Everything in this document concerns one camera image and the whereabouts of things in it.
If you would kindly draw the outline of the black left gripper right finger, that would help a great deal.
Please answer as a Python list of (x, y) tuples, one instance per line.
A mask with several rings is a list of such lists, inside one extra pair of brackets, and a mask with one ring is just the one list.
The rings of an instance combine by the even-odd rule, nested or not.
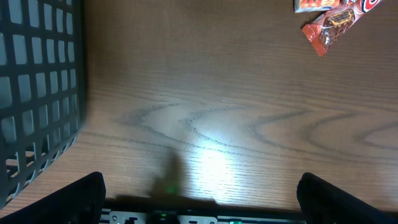
[(297, 200), (307, 223), (397, 223), (397, 218), (309, 172), (298, 183)]

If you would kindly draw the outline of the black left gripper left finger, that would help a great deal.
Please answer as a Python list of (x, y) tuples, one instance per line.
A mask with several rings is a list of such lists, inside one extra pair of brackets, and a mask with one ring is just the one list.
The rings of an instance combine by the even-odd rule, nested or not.
[(45, 198), (1, 218), (1, 224), (100, 222), (106, 188), (103, 175), (92, 172)]

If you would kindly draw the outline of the red chocolate bar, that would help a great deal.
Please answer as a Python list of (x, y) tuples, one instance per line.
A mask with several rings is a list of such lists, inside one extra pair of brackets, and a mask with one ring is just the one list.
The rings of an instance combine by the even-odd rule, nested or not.
[(326, 11), (313, 22), (304, 25), (302, 32), (317, 54), (323, 56), (339, 36), (380, 2), (382, 0), (341, 1), (336, 8)]

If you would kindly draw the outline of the small orange juice carton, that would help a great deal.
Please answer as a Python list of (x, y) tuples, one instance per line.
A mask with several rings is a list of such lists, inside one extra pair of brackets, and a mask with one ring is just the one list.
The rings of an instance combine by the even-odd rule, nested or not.
[(328, 11), (340, 5), (340, 0), (295, 0), (295, 13)]

